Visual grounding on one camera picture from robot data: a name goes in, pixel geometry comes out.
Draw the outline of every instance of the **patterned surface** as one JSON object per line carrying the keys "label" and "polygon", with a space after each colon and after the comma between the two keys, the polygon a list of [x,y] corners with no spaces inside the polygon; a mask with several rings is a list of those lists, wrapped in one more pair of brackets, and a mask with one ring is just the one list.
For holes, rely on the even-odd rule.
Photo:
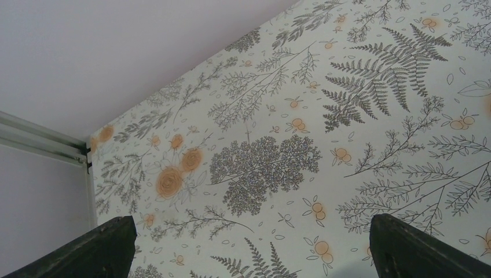
{"label": "patterned surface", "polygon": [[491,263],[490,16],[300,1],[96,132],[130,277],[376,277],[377,213]]}

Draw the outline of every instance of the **ceiling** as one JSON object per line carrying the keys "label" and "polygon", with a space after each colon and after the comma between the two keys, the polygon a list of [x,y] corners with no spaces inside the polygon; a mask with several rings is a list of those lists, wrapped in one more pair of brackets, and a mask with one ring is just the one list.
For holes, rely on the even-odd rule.
{"label": "ceiling", "polygon": [[1,0],[0,111],[86,140],[296,0]]}

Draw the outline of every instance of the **botanical print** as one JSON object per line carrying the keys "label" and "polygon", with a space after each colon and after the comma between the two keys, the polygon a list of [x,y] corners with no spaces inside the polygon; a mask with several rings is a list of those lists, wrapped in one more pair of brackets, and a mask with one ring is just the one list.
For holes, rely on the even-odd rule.
{"label": "botanical print", "polygon": [[375,278],[380,213],[491,264],[488,22],[487,0],[302,0],[101,127],[129,277]]}

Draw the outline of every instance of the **plain wall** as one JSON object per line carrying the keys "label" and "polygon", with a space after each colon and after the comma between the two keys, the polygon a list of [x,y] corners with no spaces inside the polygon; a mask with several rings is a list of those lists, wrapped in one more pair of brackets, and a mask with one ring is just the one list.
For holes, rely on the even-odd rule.
{"label": "plain wall", "polygon": [[0,145],[0,276],[90,230],[83,167]]}

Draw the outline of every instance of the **black object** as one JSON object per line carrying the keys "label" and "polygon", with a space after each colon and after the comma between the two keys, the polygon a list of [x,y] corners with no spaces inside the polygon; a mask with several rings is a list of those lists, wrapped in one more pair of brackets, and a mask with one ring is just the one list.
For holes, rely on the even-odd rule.
{"label": "black object", "polygon": [[116,217],[4,278],[127,278],[136,238],[133,217]]}
{"label": "black object", "polygon": [[390,214],[372,218],[370,251],[381,278],[491,277],[491,266]]}

